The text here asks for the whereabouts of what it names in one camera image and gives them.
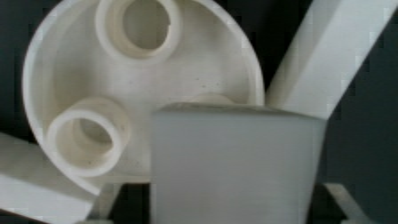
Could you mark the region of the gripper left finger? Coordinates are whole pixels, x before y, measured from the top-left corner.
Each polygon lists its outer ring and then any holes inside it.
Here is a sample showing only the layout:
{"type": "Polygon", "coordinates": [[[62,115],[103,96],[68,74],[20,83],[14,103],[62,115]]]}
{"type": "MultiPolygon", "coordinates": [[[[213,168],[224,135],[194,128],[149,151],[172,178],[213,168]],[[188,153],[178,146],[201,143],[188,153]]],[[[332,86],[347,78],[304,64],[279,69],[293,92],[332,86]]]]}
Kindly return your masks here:
{"type": "Polygon", "coordinates": [[[77,224],[151,224],[149,184],[107,184],[77,224]]]}

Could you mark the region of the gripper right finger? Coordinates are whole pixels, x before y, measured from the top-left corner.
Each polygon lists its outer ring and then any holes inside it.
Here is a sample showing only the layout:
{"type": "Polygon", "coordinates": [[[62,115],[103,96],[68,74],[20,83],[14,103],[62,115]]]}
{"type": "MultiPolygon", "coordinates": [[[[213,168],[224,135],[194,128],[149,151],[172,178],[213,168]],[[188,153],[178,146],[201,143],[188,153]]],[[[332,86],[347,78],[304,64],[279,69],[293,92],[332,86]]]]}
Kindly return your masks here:
{"type": "Polygon", "coordinates": [[[309,224],[380,224],[366,215],[354,196],[338,183],[315,186],[309,224]]]}

